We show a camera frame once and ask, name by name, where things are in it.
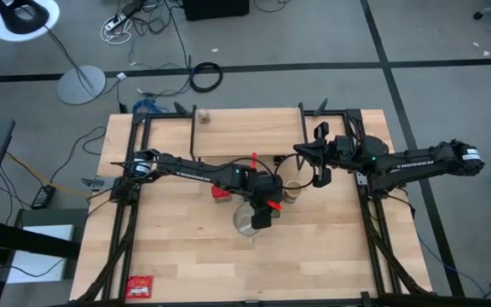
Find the wooden table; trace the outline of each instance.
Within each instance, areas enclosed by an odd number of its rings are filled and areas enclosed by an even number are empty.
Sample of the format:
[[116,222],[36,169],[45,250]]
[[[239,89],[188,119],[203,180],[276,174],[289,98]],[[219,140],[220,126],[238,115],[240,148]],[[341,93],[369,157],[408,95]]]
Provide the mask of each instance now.
[[[361,112],[367,134],[393,150],[383,111]],[[291,154],[292,144],[303,141],[298,108],[210,110],[210,115],[210,124],[197,121],[195,128],[194,152],[206,163],[220,164],[235,156],[251,156],[253,151],[270,162],[272,155]],[[124,161],[130,121],[131,115],[110,117],[99,176],[121,175],[122,169],[109,162]],[[306,117],[310,141],[322,121],[330,125],[327,139],[345,134],[342,117]],[[191,119],[155,119],[148,147],[189,159],[190,127]],[[305,164],[297,171],[294,159],[289,159],[279,174],[284,182],[307,182],[312,170]],[[153,275],[154,283],[152,297],[137,303],[358,298],[364,291],[376,297],[353,175],[333,170],[328,186],[306,188],[295,204],[284,204],[281,218],[261,230],[253,242],[240,236],[232,223],[239,197],[216,204],[210,189],[209,184],[180,177],[143,185],[130,275]],[[406,199],[401,191],[392,194]],[[93,199],[90,208],[107,197]],[[106,262],[115,212],[115,205],[106,205],[89,218],[71,298],[87,289]],[[396,257],[429,290],[408,207],[387,199],[384,212]],[[380,259],[388,291],[390,279],[381,254]],[[113,297],[120,271],[118,264]]]

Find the power adapter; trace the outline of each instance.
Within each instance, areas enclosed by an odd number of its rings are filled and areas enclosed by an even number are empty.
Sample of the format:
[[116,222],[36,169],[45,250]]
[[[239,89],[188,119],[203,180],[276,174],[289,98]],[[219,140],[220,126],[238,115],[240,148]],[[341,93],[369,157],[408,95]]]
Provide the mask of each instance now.
[[55,191],[56,188],[49,185],[41,187],[38,194],[35,196],[32,205],[30,206],[31,209],[45,209],[47,206],[49,206],[49,202],[52,199],[52,195],[55,194]]

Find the power strip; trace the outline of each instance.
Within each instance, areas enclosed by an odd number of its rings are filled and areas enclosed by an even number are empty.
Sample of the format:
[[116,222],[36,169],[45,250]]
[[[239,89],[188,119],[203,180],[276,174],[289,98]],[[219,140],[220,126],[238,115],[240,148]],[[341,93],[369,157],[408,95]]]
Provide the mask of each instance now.
[[105,28],[106,28],[106,31],[111,31],[112,29],[116,28],[117,26],[120,26],[122,25],[128,18],[124,15],[124,14],[119,14],[117,15],[117,21],[115,20],[111,20],[109,21]]

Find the white lamp base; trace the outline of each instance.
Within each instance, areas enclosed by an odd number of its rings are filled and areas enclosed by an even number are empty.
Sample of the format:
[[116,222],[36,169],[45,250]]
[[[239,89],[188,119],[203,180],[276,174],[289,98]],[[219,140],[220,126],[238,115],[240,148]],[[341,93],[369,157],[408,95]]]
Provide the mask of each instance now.
[[106,87],[106,75],[100,68],[87,65],[79,69],[83,73],[80,81],[75,68],[66,72],[58,81],[56,92],[65,103],[80,105],[92,101]]

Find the black metal frame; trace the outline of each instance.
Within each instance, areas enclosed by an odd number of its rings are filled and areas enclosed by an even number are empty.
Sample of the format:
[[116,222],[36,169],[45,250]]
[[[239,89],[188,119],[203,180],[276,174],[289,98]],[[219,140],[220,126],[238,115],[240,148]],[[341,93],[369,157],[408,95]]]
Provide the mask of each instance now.
[[[308,141],[305,117],[306,116],[342,116],[344,121],[344,129],[347,136],[351,135],[352,126],[349,121],[349,116],[353,116],[356,119],[359,119],[359,123],[361,125],[360,128],[363,128],[362,118],[361,118],[361,110],[358,109],[348,109],[348,110],[325,110],[326,103],[322,103],[321,106],[317,110],[303,110],[303,104],[300,103],[298,108],[300,109],[301,121],[303,125],[303,133],[304,140]],[[136,150],[144,150],[147,149],[147,143],[149,139],[149,131],[151,127],[151,120],[154,119],[191,119],[191,142],[190,142],[190,154],[193,160],[198,160],[194,156],[194,126],[195,126],[195,114],[196,114],[196,106],[193,106],[193,111],[190,113],[185,110],[184,107],[176,103],[177,113],[161,113],[161,114],[145,114],[145,113],[137,113],[132,117],[132,125],[130,129],[130,136],[128,141],[128,148],[126,151],[126,160],[132,159],[133,153]],[[140,125],[143,123],[143,134],[142,134],[142,142],[140,148],[135,148],[136,138],[138,135],[138,130],[140,129]],[[297,167],[302,167],[303,161],[297,159]],[[285,300],[285,301],[242,301],[242,302],[194,302],[194,303],[143,303],[143,304],[126,304],[126,306],[135,306],[135,307],[149,307],[149,306],[157,306],[157,307],[188,307],[188,306],[304,306],[304,307],[317,307],[317,306],[377,306],[381,305],[392,305],[392,306],[432,306],[434,304],[439,305],[456,305],[456,306],[468,306],[470,304],[474,304],[475,306],[491,306],[491,300],[482,300],[477,298],[448,298],[448,297],[437,297],[435,295],[426,295],[426,294],[402,294],[401,291],[401,283],[399,277],[396,273],[397,270],[403,272],[404,269],[398,263],[398,260],[390,255],[388,257],[387,253],[392,253],[391,251],[391,242],[389,230],[387,227],[387,223],[384,215],[384,208],[382,206],[381,199],[373,198],[369,199],[368,187],[366,183],[366,178],[356,177],[356,186],[357,193],[360,202],[361,208],[361,216],[363,219],[363,224],[365,227],[365,233],[367,237],[367,245],[369,251],[369,258],[371,261],[371,266],[373,269],[373,279],[375,283],[375,288],[377,291],[378,298],[370,298],[368,293],[361,293],[360,298],[343,298],[343,299],[317,299],[317,300]],[[372,213],[369,206],[369,200],[374,202],[374,213],[377,217],[377,223],[379,227],[379,236],[373,238],[369,235],[369,231],[374,228]],[[120,233],[123,224],[124,217],[124,206],[129,205],[124,203],[118,203],[117,213],[115,217],[115,221],[113,224],[113,236],[111,239],[110,245],[110,253],[109,257],[115,252],[117,245],[120,241]],[[125,292],[126,292],[126,283],[130,274],[130,263],[132,259],[132,249],[133,249],[133,240],[134,240],[134,230],[136,228],[137,215],[139,210],[138,203],[132,203],[132,207],[130,210],[130,219],[129,225],[131,225],[133,231],[131,233],[131,242],[127,246],[124,252],[124,261],[122,272],[120,276],[120,283],[118,289],[118,297],[116,298],[119,301],[125,301]],[[388,271],[390,273],[390,282],[392,293],[388,293],[385,291],[384,280],[382,276],[382,268],[380,264],[380,259],[378,257],[378,247],[385,247],[385,255]],[[111,295],[113,278],[112,275],[109,275],[107,278],[99,303],[103,301],[108,301]]]

